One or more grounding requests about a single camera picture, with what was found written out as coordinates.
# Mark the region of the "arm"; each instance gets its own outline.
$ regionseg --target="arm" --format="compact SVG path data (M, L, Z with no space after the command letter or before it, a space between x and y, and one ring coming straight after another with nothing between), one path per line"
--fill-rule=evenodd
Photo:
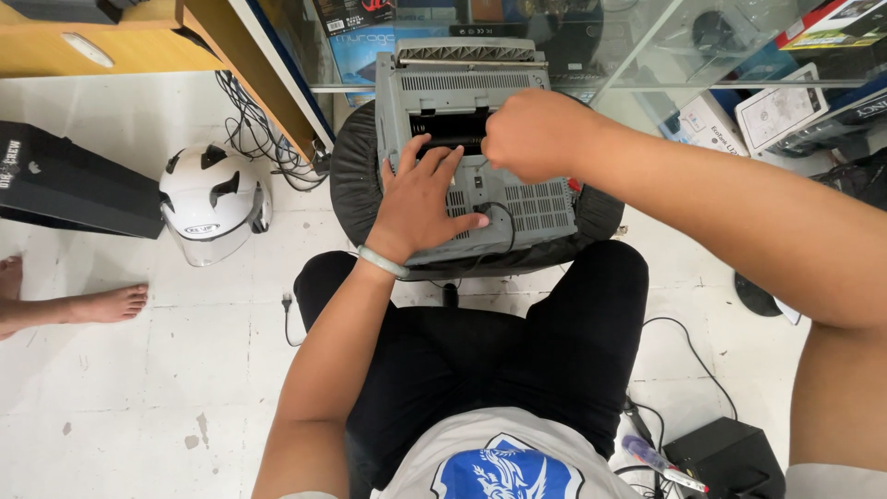
M414 166L430 138L407 144L396 177L387 161L382 165L385 195L366 246L400 265L415 251L489 223L477 213L447 217L444 194L462 149L432 149ZM347 499L345 422L373 358L394 280L359 258L311 327L280 391L254 499L306 491Z
M762 162L632 131L553 92L512 97L487 134L494 167L598 187L812 318L791 461L887 471L887 213Z

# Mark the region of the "gray printer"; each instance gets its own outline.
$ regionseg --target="gray printer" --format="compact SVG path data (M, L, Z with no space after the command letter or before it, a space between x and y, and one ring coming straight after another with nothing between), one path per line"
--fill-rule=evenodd
M487 118L526 88L550 88L545 55L531 40L404 39L397 41L394 53L377 54L379 164L389 158L396 168L406 142L430 133L432 139L419 158L434 147L465 147L447 190L446 210L451 217L470 213L484 202L500 202L510 211L509 215L491 207L489 226L420 251L407 265L501 253L512 238L514 250L525 249L577 230L567 179L527 186L508 171L492 169L481 154Z

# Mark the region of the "bracelet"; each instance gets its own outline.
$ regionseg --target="bracelet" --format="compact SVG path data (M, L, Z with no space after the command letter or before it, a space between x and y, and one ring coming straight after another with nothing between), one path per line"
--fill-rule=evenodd
M410 269L406 268L403 265L398 265L392 262L379 253L376 253L372 249L367 248L363 244L357 247L357 254L360 255L360 257L367 262L370 262L371 264L376 265L385 272L390 272L401 279L405 278L407 275L410 275Z

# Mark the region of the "leg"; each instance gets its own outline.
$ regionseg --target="leg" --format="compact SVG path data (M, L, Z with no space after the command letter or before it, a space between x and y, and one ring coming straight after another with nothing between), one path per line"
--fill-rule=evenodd
M355 262L355 257L335 251L305 264L294 294L306 329ZM426 339L415 314L389 303L364 387L346 424L351 499L367 499L373 487L384 488L425 430L450 412L461 412L460 402L470 398L473 386Z
M609 458L647 290L647 263L635 249L616 241L585 248L527 312L526 342L503 364L491 397L566 424Z
M21 278L21 258L0 261L0 341L19 329L44 324L126 321L138 315L147 301L145 284L79 297L22 301Z

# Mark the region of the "white helmet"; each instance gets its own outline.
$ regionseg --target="white helmet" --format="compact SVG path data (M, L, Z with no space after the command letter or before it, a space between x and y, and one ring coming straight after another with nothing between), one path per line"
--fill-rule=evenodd
M249 160L221 144L182 149L161 176L161 211L194 266L231 255L268 230L271 193Z

